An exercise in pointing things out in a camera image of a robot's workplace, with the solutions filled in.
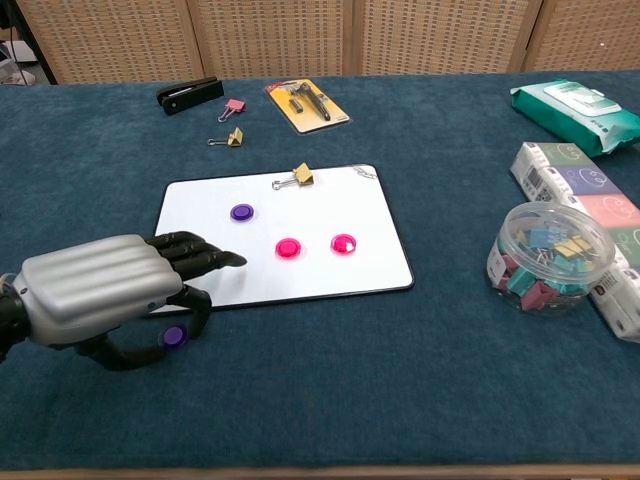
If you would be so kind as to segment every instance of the woven panel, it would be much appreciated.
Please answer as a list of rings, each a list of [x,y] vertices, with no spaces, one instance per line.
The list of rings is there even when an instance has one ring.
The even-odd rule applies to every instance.
[[[640,68],[638,0],[560,0],[542,38],[534,41],[528,70]]]
[[[220,78],[339,75],[342,0],[193,0],[207,75]]]
[[[58,83],[202,78],[184,0],[20,0]]]
[[[506,72],[527,0],[364,2],[363,74]]]

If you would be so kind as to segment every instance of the green package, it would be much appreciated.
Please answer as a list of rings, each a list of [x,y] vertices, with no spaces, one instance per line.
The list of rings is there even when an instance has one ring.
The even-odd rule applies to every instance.
[[[513,88],[511,104],[589,157],[640,142],[640,117],[576,82],[559,79]]]

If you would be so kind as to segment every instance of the round magnet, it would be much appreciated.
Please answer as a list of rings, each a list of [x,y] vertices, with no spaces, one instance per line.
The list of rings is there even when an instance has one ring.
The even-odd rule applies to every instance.
[[[162,345],[168,350],[177,350],[189,340],[189,332],[184,325],[174,325],[161,334]]]
[[[276,253],[282,258],[297,257],[300,250],[300,242],[295,238],[283,238],[276,244]]]
[[[341,233],[331,239],[331,249],[340,255],[349,255],[356,249],[356,239],[349,234]]]
[[[253,217],[253,207],[247,203],[241,203],[231,209],[231,218],[239,222],[245,222]]]

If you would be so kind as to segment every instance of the dark blue fabric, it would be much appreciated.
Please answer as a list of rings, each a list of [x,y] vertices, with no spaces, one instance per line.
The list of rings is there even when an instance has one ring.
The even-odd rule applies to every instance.
[[[640,112],[640,72],[564,76]],[[24,342],[0,366],[0,468],[640,462],[640,345],[590,302],[534,318],[484,279],[504,215],[525,201],[516,152],[557,141],[511,108],[509,88],[553,78],[318,78],[353,123],[308,136],[268,80],[225,81],[225,98],[171,117],[160,85],[0,88],[0,272],[152,235],[175,180],[306,161],[376,165],[416,278],[405,292],[216,312],[197,342],[128,373]],[[248,108],[221,125],[228,98]],[[236,125],[241,148],[206,145]],[[597,162],[640,205],[640,147]],[[115,339],[144,345],[175,320]]]

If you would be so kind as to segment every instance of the robotic hand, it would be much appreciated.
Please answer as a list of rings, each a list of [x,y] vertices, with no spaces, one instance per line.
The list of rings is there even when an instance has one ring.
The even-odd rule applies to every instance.
[[[123,351],[109,331],[164,305],[190,308],[190,339],[211,310],[207,292],[184,282],[246,259],[190,232],[143,239],[121,235],[27,259],[12,285],[0,288],[0,362],[29,337],[57,350],[75,347],[108,370],[161,360],[166,348]]]

